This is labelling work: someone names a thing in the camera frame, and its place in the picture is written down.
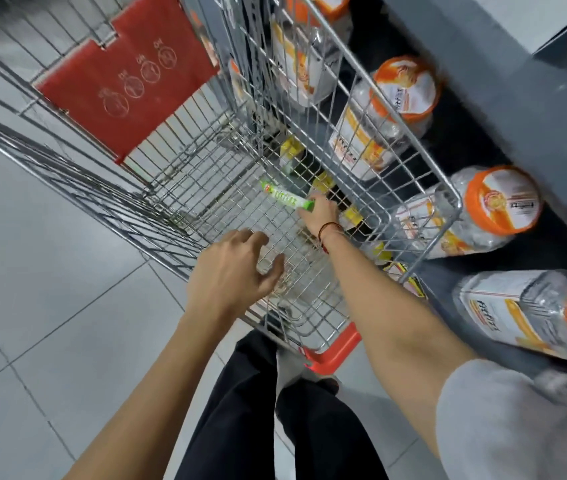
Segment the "person's right hand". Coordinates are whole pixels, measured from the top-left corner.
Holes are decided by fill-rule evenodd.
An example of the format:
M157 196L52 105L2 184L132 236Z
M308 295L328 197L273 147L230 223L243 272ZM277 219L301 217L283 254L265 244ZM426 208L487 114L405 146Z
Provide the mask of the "person's right hand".
M338 222L339 209L337 206L337 216L300 216L308 231L321 243L324 244L326 238L332 235L344 235L344 231Z

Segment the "person's left hand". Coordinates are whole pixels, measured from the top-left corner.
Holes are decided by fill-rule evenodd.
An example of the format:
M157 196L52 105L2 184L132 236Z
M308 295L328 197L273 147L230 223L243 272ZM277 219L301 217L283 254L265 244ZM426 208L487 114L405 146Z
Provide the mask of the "person's left hand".
M186 314L208 323L243 315L257 298L258 263L269 237L247 228L231 230L200 254L188 281Z

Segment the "green white tube packet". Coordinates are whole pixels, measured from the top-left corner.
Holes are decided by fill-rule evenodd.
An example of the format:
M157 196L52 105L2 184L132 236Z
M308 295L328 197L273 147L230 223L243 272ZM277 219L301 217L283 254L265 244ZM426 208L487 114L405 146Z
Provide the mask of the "green white tube packet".
M313 210L314 201L292 193L282 186L273 184L268 180L260 180L259 184L268 196L271 196L286 207L290 207L291 209L304 209L307 211Z

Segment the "person's left forearm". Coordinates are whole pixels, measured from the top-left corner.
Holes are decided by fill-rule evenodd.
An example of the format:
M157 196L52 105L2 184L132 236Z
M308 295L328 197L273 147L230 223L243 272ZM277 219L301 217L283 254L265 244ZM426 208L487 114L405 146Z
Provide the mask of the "person's left forearm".
M63 480L163 480L206 366L249 307L190 303L156 361Z

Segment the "person's right forearm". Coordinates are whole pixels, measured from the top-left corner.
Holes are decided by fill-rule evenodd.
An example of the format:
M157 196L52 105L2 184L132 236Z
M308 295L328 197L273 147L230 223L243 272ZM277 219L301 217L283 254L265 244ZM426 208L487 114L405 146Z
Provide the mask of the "person's right forearm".
M322 245L375 377L440 457L435 429L441 391L454 371L478 355L425 300L378 269L345 235L332 235Z

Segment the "red cart corner bumper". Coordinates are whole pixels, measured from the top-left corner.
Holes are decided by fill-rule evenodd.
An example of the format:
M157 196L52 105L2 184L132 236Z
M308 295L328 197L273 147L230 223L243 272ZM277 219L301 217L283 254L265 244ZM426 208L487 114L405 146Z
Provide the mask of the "red cart corner bumper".
M361 342L356 324L349 323L323 353L302 347L304 357L309 361L307 367L320 376L331 376L346 361Z

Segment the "clear jar with orange lid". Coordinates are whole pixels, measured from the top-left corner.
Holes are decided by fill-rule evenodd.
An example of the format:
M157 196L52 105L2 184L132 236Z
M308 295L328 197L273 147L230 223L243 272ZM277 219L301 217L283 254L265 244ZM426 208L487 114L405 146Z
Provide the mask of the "clear jar with orange lid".
M351 0L278 0L271 17L277 83L296 111L318 106L336 88L353 23Z
M567 360L567 271L489 271L462 279L458 312L489 339Z
M449 185L428 188L393 213L397 237L425 259L497 250L533 228L543 199L536 183L514 166L470 166Z
M441 84L414 55L392 57L355 83L329 138L331 156L353 178L377 178L431 128Z

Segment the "person's black trousers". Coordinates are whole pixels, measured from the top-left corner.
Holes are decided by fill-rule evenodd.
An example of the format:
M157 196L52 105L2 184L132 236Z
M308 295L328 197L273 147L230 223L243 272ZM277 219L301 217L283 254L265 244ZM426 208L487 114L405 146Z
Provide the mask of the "person's black trousers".
M336 381L298 378L276 393L277 349L257 330L240 339L174 480L275 480L275 418L294 446L296 480L388 480Z

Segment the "grey store shelf board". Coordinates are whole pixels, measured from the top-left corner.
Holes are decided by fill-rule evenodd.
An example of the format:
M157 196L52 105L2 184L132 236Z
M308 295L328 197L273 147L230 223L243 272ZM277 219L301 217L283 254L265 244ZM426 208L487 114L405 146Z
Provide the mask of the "grey store shelf board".
M567 0L383 0L567 224Z

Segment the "red plastic cart seat flap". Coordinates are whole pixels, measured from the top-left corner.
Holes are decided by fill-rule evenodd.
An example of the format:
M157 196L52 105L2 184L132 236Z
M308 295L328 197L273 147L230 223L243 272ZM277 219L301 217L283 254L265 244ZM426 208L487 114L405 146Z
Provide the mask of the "red plastic cart seat flap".
M217 73L179 0L135 0L105 47L86 42L35 83L121 165Z

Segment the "person's grey sleeve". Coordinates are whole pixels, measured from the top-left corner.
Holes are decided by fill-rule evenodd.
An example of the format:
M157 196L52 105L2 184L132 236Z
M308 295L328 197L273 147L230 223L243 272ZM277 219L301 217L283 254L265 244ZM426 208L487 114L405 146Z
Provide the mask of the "person's grey sleeve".
M445 382L435 428L449 480L567 480L567 374L469 361Z

